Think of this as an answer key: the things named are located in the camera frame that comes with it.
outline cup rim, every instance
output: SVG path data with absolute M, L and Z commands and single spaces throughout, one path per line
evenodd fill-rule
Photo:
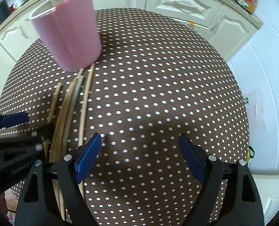
M 52 7 L 52 8 L 47 9 L 47 10 L 45 10 L 44 12 L 42 12 L 42 13 L 36 15 L 36 16 L 33 16 L 33 14 L 34 14 L 38 9 L 40 9 L 41 7 L 45 6 L 46 4 L 48 4 L 48 3 L 50 3 L 50 2 L 51 2 L 51 0 L 46 0 L 45 2 L 41 3 L 41 4 L 40 4 L 38 7 L 36 7 L 33 11 L 31 11 L 31 13 L 30 13 L 29 16 L 28 16 L 28 19 L 29 19 L 29 20 L 37 19 L 37 18 L 39 18 L 39 17 L 41 17 L 41 16 L 43 16 L 43 15 L 46 15 L 46 14 L 51 13 L 52 11 L 54 11 L 56 8 L 55 8 L 55 7 Z

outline mug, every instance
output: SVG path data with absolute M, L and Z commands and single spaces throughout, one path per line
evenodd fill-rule
M 63 0 L 56 7 L 47 0 L 31 12 L 29 20 L 65 71 L 87 68 L 102 52 L 92 0 Z

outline brown tablecloth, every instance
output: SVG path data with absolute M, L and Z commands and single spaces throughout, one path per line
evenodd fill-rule
M 186 26 L 140 9 L 95 12 L 103 52 L 96 62 L 85 140 L 103 147 L 85 183 L 86 203 L 100 225 L 177 225 L 201 189 L 178 148 L 187 133 L 222 161 L 246 159 L 248 122 L 242 94 L 215 49 Z M 0 113 L 29 113 L 29 123 L 0 131 L 24 133 L 46 123 L 58 82 L 65 90 L 77 73 L 62 71 L 37 40 L 9 75 Z M 68 153 L 77 146 L 83 92 L 72 121 Z M 57 119 L 59 109 L 55 112 Z M 14 188 L 18 198 L 23 182 Z M 210 220 L 224 196 L 222 182 Z

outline metal screw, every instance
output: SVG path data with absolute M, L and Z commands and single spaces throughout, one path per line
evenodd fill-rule
M 65 155 L 65 156 L 64 156 L 64 160 L 65 160 L 65 161 L 70 161 L 71 158 L 72 158 L 71 155 Z
M 37 167 L 37 166 L 40 166 L 41 165 L 41 163 L 42 163 L 42 161 L 41 160 L 36 160 L 35 161 L 35 166 Z
M 240 164 L 241 166 L 245 166 L 245 165 L 246 165 L 246 161 L 245 161 L 245 160 L 240 160 L 240 161 L 239 161 L 239 164 Z
M 41 143 L 37 143 L 37 144 L 35 145 L 35 148 L 36 148 L 37 151 L 41 151 L 41 150 L 43 149 Z
M 37 131 L 32 131 L 32 132 L 31 132 L 31 136 L 32 136 L 32 137 L 36 137 L 37 135 L 38 135 L 38 132 L 37 132 Z
M 216 156 L 214 156 L 214 155 L 210 155 L 210 156 L 208 157 L 208 159 L 209 159 L 210 161 L 216 161 L 216 160 L 217 160 Z

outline cabinet handle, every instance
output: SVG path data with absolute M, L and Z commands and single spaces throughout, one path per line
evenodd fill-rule
M 28 39 L 28 36 L 27 34 L 24 32 L 24 30 L 22 29 L 21 26 L 19 26 L 20 30 L 21 30 L 21 33 L 22 33 L 22 36 L 25 38 L 25 39 Z
M 222 17 L 222 15 L 221 14 L 219 14 L 218 16 L 217 16 L 217 21 L 216 21 L 216 24 L 214 24 L 209 30 L 210 31 L 213 31 L 214 29 L 217 29 L 217 27 L 219 26 L 219 23 L 220 23 L 220 20 L 221 20 L 221 17 Z
M 183 4 L 183 3 L 179 2 L 179 1 L 173 1 L 173 3 L 174 4 L 178 4 L 180 6 L 190 7 L 192 9 L 194 9 L 194 10 L 198 10 L 198 7 L 196 7 L 196 6 L 190 6 L 190 5 L 187 5 L 187 4 Z

